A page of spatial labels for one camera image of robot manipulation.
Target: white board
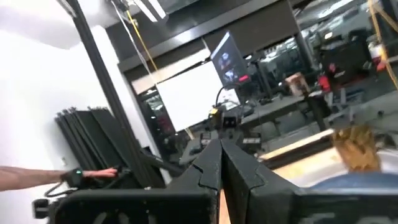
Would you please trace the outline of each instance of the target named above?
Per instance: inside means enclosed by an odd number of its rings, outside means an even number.
[[[176,132],[206,120],[221,87],[221,80],[211,62],[157,85]],[[226,104],[228,110],[239,104],[235,90],[223,90],[218,101],[225,100],[235,102]]]

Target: screen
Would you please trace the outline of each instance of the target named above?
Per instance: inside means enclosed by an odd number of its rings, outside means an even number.
[[[242,55],[229,32],[225,34],[210,57],[226,89],[234,88],[231,84],[250,81]]]
[[[159,83],[157,89],[178,132],[208,118],[222,86],[214,65],[208,62]],[[235,90],[221,92],[218,101],[226,100],[230,101],[225,104],[227,110],[240,104]]]

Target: table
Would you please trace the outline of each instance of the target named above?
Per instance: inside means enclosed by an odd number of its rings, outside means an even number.
[[[322,112],[315,103],[315,97],[309,96],[285,96],[282,99],[275,99],[272,103],[255,108],[254,113],[242,119],[241,128],[243,131],[250,131],[259,125],[273,122],[281,116],[287,115],[299,109],[299,103],[306,101],[308,107],[313,111],[315,121],[320,131],[326,130]]]
[[[304,101],[304,96],[285,96],[283,99],[275,99],[272,103],[258,106],[254,113],[242,119],[241,128],[250,131],[261,124],[274,121],[281,116],[298,110],[299,103]]]

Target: monitor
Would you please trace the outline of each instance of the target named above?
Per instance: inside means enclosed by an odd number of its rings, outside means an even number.
[[[227,90],[235,87],[232,84],[250,81],[247,66],[229,32],[222,38],[214,52],[210,55],[210,58],[223,86]]]

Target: yellow object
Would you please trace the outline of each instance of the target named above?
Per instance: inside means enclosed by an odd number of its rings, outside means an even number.
[[[141,37],[141,35],[140,35],[139,31],[138,31],[138,28],[137,28],[137,26],[136,26],[136,23],[135,23],[134,20],[132,19],[130,12],[129,12],[129,11],[126,11],[126,13],[127,13],[127,16],[128,16],[128,18],[129,18],[129,20],[130,20],[130,23],[132,24],[132,26],[133,26],[133,28],[134,28],[134,31],[136,31],[136,34],[137,34],[137,36],[138,36],[139,41],[141,42],[142,46],[144,47],[145,53],[148,55],[149,60],[150,60],[150,62],[151,62],[151,64],[152,64],[152,66],[154,67],[155,71],[157,71],[157,66],[156,66],[156,64],[155,64],[155,62],[154,62],[154,59],[152,58],[152,56],[150,56],[150,53],[149,53],[149,51],[148,51],[148,48],[147,48],[147,46],[145,45],[144,40],[142,39],[142,37]],[[194,139],[194,138],[195,138],[194,135],[192,134],[192,132],[191,132],[188,128],[185,128],[185,132],[188,134],[188,136],[189,136],[190,139]]]
[[[214,115],[214,114],[216,114],[217,112],[218,112],[218,109],[213,108],[213,109],[211,109],[210,114]]]
[[[382,43],[380,27],[379,27],[379,24],[377,23],[377,19],[376,19],[376,15],[375,15],[375,7],[373,6],[373,0],[368,0],[368,6],[369,6],[369,10],[371,11],[372,22],[373,22],[374,29],[376,30],[377,39],[378,39],[378,41],[380,42],[380,44],[382,46],[382,55],[381,55],[381,57],[382,58],[388,58],[388,56],[386,55],[386,52],[387,52],[386,51],[386,46],[384,46],[384,44]],[[387,17],[383,16],[383,12],[384,11],[382,11],[380,8],[378,8],[378,6],[377,6],[377,10],[379,11],[380,15],[385,20],[387,20],[387,22],[389,22],[389,20],[386,19],[388,16]],[[393,24],[396,26],[395,22],[394,21],[390,21],[390,22],[391,22],[391,23],[389,23],[390,26],[392,26],[394,28]],[[388,60],[386,60],[386,68],[387,68],[388,75],[390,76],[394,86],[398,90],[398,81],[397,81],[397,78],[396,78],[396,76],[394,74],[394,71],[392,71],[390,62]]]

